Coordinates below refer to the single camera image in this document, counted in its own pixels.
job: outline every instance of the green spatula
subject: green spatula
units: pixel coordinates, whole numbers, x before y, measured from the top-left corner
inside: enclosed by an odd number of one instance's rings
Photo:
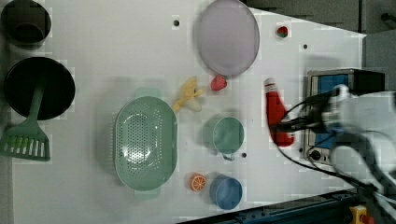
[[[50,160],[50,140],[37,123],[45,86],[46,80],[41,76],[35,86],[29,116],[24,122],[3,134],[0,140],[0,155],[32,161]]]

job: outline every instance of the purple plate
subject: purple plate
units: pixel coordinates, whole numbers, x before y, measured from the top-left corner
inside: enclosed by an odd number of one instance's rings
[[[260,45],[256,19],[238,0],[217,0],[198,24],[198,49],[207,66],[224,75],[240,75],[256,59]]]

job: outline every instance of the ketchup bottle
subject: ketchup bottle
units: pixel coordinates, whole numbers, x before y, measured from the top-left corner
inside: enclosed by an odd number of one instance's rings
[[[277,86],[272,78],[264,81],[265,98],[266,98],[266,114],[268,128],[277,125],[286,114],[286,108],[280,100]],[[271,137],[275,144],[279,147],[288,147],[294,142],[294,136],[280,131],[270,129]]]

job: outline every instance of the small red fruit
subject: small red fruit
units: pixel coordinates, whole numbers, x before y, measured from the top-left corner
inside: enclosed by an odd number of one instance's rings
[[[217,75],[213,78],[212,83],[210,83],[210,88],[212,91],[221,91],[227,86],[227,80],[222,75]]]

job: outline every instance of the spatula handle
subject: spatula handle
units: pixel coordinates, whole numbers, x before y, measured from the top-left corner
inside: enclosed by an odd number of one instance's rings
[[[33,94],[32,103],[30,105],[30,111],[28,119],[37,119],[38,112],[40,111],[41,100],[43,99],[44,89],[46,86],[46,80],[41,75],[35,85],[35,92]]]

